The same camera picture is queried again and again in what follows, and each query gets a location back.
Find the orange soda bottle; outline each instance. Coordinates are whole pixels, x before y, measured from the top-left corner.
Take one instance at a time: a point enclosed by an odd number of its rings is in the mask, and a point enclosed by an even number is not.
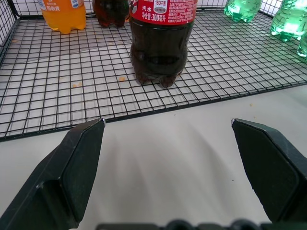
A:
[[[71,28],[86,26],[84,0],[38,0],[44,19],[52,30],[69,34]]]

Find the cola bottle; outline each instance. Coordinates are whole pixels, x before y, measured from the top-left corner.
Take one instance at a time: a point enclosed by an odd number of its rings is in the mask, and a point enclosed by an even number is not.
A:
[[[197,0],[131,0],[130,58],[137,80],[170,87],[182,72]]]
[[[128,0],[93,0],[93,10],[103,27],[114,23],[123,26],[129,16]]]

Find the wire basket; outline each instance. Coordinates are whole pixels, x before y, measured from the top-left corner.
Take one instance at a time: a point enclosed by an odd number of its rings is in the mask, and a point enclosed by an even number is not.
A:
[[[268,31],[280,1],[265,0],[252,23],[200,0],[188,61],[170,88],[140,85],[130,63],[131,30],[102,28],[86,0],[87,26],[51,31],[33,0],[0,2],[0,141],[116,121],[306,84],[298,42]]]

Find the food debris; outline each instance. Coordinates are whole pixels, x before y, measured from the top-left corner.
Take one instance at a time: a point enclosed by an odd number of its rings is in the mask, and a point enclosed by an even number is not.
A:
[[[119,81],[125,81],[126,80],[126,77],[119,77],[119,79],[118,79]]]
[[[72,87],[73,88],[77,88],[77,87],[81,87],[82,86],[82,82],[79,82],[78,84],[73,84]]]

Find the red label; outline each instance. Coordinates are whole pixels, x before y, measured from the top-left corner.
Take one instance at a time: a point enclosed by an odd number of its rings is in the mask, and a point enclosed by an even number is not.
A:
[[[181,25],[195,19],[197,0],[130,0],[130,16],[145,23]]]

